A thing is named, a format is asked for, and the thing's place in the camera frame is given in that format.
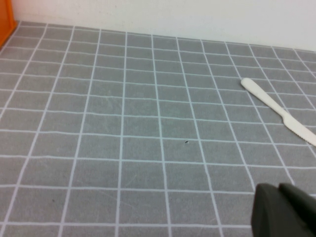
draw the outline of gray grid mat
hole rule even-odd
[[[0,237],[244,237],[257,183],[315,196],[316,149],[242,77],[316,132],[314,52],[21,22],[0,52]]]

